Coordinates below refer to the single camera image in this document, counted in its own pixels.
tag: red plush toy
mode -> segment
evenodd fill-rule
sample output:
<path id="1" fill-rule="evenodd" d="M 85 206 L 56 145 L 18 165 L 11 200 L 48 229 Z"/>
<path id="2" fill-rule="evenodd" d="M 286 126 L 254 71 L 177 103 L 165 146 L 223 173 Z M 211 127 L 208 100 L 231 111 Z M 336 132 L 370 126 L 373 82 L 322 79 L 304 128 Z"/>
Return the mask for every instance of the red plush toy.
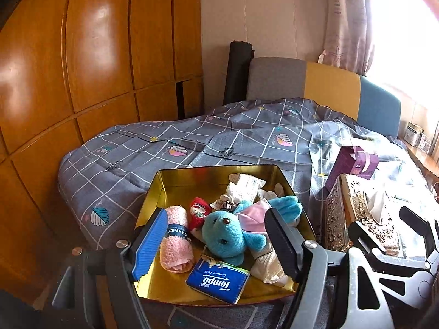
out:
<path id="1" fill-rule="evenodd" d="M 209 204 L 201 199 L 195 198 L 190 204 L 190 222 L 189 231 L 200 241 L 203 241 L 201 236 L 201 228 L 204 224 L 204 219 L 212 212 Z"/>

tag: ornate tissue box cover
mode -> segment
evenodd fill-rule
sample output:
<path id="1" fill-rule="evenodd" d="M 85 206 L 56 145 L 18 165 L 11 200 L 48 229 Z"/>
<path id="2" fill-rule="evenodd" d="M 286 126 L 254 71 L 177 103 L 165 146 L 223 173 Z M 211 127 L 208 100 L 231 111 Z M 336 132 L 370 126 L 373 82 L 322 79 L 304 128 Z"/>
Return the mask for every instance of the ornate tissue box cover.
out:
<path id="1" fill-rule="evenodd" d="M 351 222 L 359 220 L 376 236 L 388 255 L 397 256 L 399 238 L 389 213 L 383 212 L 380 225 L 368 211 L 364 195 L 367 182 L 353 174 L 337 177 L 323 212 L 323 245 L 327 249 L 346 252 L 352 246 L 347 228 Z"/>

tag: bright window light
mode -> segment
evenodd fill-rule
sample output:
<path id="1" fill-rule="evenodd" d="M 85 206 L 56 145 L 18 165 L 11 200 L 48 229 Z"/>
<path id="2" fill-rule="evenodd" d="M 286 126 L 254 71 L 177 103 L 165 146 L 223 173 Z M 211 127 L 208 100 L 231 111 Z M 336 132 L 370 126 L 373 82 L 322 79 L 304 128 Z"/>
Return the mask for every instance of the bright window light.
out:
<path id="1" fill-rule="evenodd" d="M 371 0 L 375 55 L 367 75 L 439 110 L 439 21 L 423 0 Z"/>

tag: black cylinder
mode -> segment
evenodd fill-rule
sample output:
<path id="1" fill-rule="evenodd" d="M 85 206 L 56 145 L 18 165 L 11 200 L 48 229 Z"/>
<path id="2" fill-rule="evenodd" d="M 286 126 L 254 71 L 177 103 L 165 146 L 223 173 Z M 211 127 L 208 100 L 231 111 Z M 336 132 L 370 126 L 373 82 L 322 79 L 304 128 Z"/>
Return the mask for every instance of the black cylinder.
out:
<path id="1" fill-rule="evenodd" d="M 245 100 L 250 62 L 254 53 L 252 47 L 250 43 L 242 41 L 230 43 L 223 105 Z"/>

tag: purple box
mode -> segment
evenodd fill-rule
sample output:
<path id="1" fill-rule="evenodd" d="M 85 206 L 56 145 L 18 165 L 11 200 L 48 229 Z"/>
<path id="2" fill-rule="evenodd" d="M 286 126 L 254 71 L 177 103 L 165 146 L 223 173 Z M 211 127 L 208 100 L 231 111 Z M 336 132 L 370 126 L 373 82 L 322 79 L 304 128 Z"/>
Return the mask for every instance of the purple box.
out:
<path id="1" fill-rule="evenodd" d="M 325 187 L 331 191 L 340 174 L 356 174 L 361 178 L 370 179 L 378 163 L 376 154 L 365 152 L 358 146 L 342 146 L 326 180 Z"/>

